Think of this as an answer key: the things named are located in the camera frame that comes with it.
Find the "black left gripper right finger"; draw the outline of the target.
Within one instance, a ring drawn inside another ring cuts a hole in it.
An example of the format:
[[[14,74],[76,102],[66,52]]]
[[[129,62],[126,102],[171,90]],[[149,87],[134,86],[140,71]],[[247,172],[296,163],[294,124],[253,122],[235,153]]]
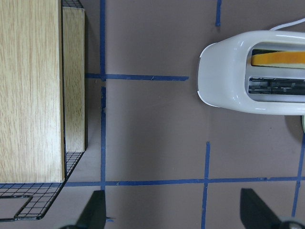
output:
[[[240,219],[246,229],[303,229],[295,218],[277,216],[251,188],[240,192]]]

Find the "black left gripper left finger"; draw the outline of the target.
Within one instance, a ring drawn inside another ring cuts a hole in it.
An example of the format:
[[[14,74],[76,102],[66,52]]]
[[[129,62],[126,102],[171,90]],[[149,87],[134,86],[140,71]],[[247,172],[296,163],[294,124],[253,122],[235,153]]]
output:
[[[84,210],[74,225],[66,225],[61,229],[103,229],[106,223],[105,191],[92,193]]]

